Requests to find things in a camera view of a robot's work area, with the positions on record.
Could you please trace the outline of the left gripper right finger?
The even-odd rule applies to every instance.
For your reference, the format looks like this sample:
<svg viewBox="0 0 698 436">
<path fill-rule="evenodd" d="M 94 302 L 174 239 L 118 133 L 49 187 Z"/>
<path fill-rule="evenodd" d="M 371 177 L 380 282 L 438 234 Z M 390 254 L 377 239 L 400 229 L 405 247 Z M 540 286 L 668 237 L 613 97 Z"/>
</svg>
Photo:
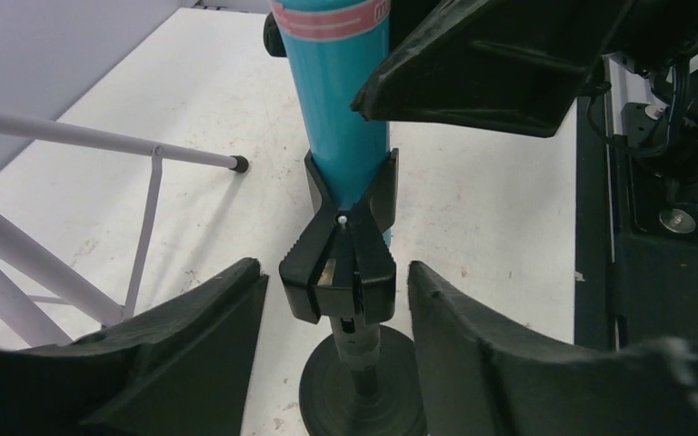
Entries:
<svg viewBox="0 0 698 436">
<path fill-rule="evenodd" d="M 431 434 L 698 435 L 698 340 L 617 352 L 561 342 L 420 261 L 407 289 Z"/>
</svg>

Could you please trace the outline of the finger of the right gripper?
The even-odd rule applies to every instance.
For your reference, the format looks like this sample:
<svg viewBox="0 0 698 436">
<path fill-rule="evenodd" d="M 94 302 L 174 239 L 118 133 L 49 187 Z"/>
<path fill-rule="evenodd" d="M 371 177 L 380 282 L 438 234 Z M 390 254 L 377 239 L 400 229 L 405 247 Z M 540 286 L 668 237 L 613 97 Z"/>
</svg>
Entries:
<svg viewBox="0 0 698 436">
<path fill-rule="evenodd" d="M 265 51 L 270 56 L 275 58 L 287 57 L 284 40 L 273 13 L 269 13 L 264 20 L 263 43 Z"/>
<path fill-rule="evenodd" d="M 396 1 L 389 55 L 351 107 L 368 121 L 551 137 L 631 8 L 629 1 Z"/>
</svg>

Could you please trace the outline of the blue toy microphone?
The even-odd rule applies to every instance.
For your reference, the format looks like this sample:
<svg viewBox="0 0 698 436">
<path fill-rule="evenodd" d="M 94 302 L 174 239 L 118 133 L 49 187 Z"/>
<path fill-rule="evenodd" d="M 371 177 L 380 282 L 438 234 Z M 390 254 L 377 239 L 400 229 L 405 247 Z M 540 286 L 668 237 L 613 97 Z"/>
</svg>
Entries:
<svg viewBox="0 0 698 436">
<path fill-rule="evenodd" d="M 390 51 L 392 4 L 273 1 L 310 151 L 338 206 L 357 203 L 390 152 L 387 122 L 351 108 Z"/>
</svg>

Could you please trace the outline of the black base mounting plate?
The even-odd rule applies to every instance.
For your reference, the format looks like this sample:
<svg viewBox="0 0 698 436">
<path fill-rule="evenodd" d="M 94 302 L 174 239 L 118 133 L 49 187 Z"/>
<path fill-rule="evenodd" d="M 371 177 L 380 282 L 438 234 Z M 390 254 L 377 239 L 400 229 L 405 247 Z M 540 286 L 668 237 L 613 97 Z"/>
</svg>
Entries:
<svg viewBox="0 0 698 436">
<path fill-rule="evenodd" d="M 666 336 L 698 339 L 698 176 L 674 187 L 600 133 L 645 137 L 650 87 L 612 61 L 610 91 L 576 113 L 573 341 L 613 351 Z"/>
</svg>

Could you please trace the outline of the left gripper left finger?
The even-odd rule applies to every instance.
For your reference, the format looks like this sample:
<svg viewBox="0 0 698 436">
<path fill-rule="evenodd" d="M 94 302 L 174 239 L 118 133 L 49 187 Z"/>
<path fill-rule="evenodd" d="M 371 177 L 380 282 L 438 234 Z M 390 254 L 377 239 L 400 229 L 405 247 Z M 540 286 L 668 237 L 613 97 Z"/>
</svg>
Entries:
<svg viewBox="0 0 698 436">
<path fill-rule="evenodd" d="M 268 284 L 243 258 L 64 346 L 0 350 L 0 435 L 238 435 Z"/>
</svg>

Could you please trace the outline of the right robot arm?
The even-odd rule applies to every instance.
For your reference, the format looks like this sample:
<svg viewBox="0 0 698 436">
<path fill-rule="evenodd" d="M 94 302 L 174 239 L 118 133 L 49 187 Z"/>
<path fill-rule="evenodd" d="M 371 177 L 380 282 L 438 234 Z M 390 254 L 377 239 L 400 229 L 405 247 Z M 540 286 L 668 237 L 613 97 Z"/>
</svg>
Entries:
<svg viewBox="0 0 698 436">
<path fill-rule="evenodd" d="M 667 101 L 664 133 L 622 147 L 661 172 L 686 177 L 698 144 L 698 1 L 384 1 L 389 54 L 349 89 L 367 120 L 451 124 L 554 135 L 577 96 L 606 83 L 605 57 L 650 81 Z"/>
</svg>

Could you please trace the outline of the black microphone desk stand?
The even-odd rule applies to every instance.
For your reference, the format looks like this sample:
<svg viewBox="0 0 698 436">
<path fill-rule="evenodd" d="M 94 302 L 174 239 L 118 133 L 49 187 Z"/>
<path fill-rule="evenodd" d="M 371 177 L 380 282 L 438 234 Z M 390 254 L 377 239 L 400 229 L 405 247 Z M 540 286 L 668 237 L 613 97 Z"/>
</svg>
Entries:
<svg viewBox="0 0 698 436">
<path fill-rule="evenodd" d="M 384 239 L 395 220 L 398 153 L 362 198 L 339 207 L 312 156 L 304 159 L 314 217 L 279 265 L 293 316 L 328 318 L 331 334 L 309 356 L 299 385 L 311 435 L 424 435 L 413 340 L 390 328 L 396 265 Z"/>
</svg>

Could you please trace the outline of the lilac perforated music stand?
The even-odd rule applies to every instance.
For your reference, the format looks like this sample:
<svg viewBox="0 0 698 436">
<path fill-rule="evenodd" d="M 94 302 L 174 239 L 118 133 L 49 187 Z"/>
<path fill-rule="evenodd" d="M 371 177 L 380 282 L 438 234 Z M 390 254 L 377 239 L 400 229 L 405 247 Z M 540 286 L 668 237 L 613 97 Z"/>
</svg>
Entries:
<svg viewBox="0 0 698 436">
<path fill-rule="evenodd" d="M 0 113 L 29 146 L 0 173 L 0 319 L 65 345 L 188 291 L 193 255 L 250 163 L 99 128 Z"/>
</svg>

